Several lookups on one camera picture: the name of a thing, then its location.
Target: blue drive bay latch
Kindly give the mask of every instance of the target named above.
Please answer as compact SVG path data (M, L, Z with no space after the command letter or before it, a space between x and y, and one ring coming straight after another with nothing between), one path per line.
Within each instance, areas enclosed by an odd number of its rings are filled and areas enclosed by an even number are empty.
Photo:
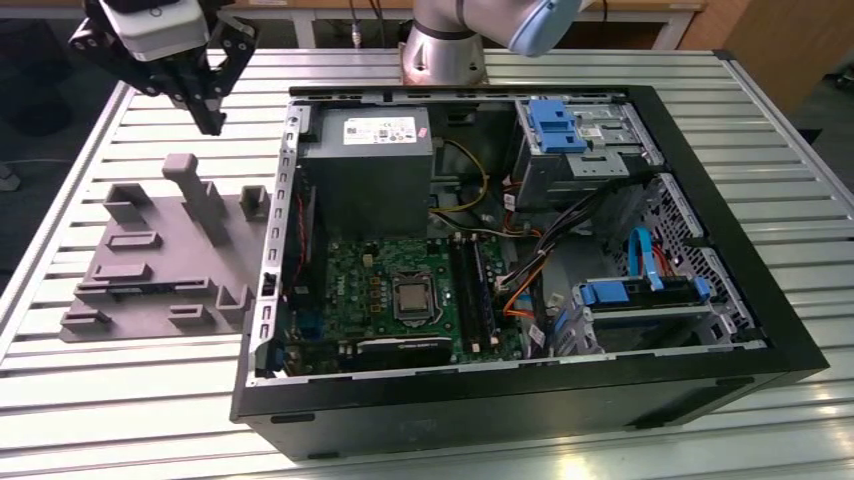
M566 111L560 100L532 100L529 122L540 135L544 153L584 153L588 141L576 130L576 116Z

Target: slotted aluminum table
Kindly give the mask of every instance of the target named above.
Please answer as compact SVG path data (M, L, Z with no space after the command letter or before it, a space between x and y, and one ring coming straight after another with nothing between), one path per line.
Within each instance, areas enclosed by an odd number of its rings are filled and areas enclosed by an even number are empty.
M194 152L221 193L272 185L288 87L400 79L394 51L261 51L225 102L219 138L201 136L166 98L117 88L0 302L0 475L854 475L854 202L740 65L708 52L602 51L540 59L496 51L488 64L494 84L657 87L832 368L683 428L296 465L229 421L238 335L65 344L59 321L105 230L111 183L177 194L162 159Z

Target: ram slot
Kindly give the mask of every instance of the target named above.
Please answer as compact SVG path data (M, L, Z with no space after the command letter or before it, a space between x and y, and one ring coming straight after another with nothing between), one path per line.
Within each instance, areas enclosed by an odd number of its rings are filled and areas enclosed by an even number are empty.
M494 343L496 332L484 257L477 240L468 237L452 237L449 249L464 349L478 353Z

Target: cpu socket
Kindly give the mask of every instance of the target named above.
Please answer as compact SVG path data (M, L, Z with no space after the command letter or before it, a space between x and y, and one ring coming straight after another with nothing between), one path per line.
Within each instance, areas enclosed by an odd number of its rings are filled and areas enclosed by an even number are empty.
M396 319L413 328L434 323L433 275L426 272L398 272L393 274L392 286Z

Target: motherboard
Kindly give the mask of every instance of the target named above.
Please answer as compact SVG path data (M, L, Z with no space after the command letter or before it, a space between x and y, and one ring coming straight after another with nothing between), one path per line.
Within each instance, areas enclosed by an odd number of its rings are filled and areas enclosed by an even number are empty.
M348 370L349 345L404 349L410 342L420 350L430 341L425 352L448 351L452 364L521 358L518 328L502 323L489 290L506 270L496 237L338 241L328 248L324 311L298 313L312 341L306 373Z

